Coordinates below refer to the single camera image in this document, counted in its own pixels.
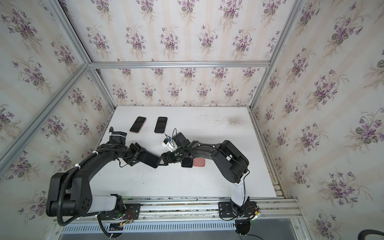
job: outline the smartphone screen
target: smartphone screen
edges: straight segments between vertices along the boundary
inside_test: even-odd
[[[129,131],[138,133],[140,131],[141,127],[143,126],[145,120],[146,120],[146,118],[144,118],[144,117],[137,117],[136,121],[133,123],[133,125]]]
[[[167,125],[167,117],[159,117],[157,119],[156,127],[155,127],[155,133],[164,133],[166,130]]]

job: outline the floral wallpaper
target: floral wallpaper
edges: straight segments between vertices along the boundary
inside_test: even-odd
[[[254,109],[313,239],[384,231],[383,6],[306,1]]]
[[[5,229],[15,224],[26,229],[16,235],[4,232],[2,238],[44,239],[53,222],[45,214],[50,178],[90,155],[104,135],[111,112],[88,78],[80,79],[0,177],[0,209],[12,219],[2,218],[0,224]],[[2,114],[9,119],[5,111]]]
[[[80,66],[44,1],[0,2],[0,155]]]
[[[101,69],[123,106],[249,106],[264,68]]]
[[[92,61],[268,60],[294,3],[293,0],[60,2]],[[317,6],[316,2],[315,6],[307,7],[305,22],[315,16]]]

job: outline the white table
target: white table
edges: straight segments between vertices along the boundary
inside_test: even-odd
[[[138,116],[146,117],[139,133],[129,131]],[[216,144],[231,141],[249,160],[246,190],[250,197],[276,197],[247,108],[240,107],[138,107],[118,106],[101,141],[109,140],[108,129],[127,133],[126,145],[137,142],[160,156],[164,134],[155,133],[158,117],[168,117],[166,134],[174,128],[189,141]],[[212,160],[205,167],[183,168],[181,164],[156,169],[137,163],[120,168],[117,161],[105,165],[90,182],[92,194],[125,197],[230,197],[229,182]]]

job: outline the black mounting plate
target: black mounting plate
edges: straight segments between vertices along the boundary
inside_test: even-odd
[[[124,205],[127,208],[127,211],[125,212],[125,215],[122,218],[120,218],[119,220],[127,220],[128,219],[128,217],[129,217],[128,210],[132,211],[132,219],[137,220],[139,218],[141,204],[124,204]],[[100,219],[101,220],[116,220],[113,218],[116,218],[116,216],[114,216],[113,214],[100,213]]]
[[[256,205],[256,202],[249,202],[249,206]],[[255,214],[255,209],[247,208],[245,213],[239,217],[250,217]],[[230,202],[219,202],[218,203],[218,214],[221,218],[234,218],[236,214],[232,211],[232,206]]]

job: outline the pink smartphone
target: pink smartphone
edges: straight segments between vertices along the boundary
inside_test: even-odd
[[[134,132],[134,133],[140,132],[140,129],[143,126],[145,120],[147,120],[147,118],[137,117],[136,121],[133,123],[133,125],[132,125],[132,127],[131,127],[131,129],[129,131],[130,132]]]
[[[193,159],[193,166],[195,167],[204,167],[205,166],[205,158],[198,157]]]

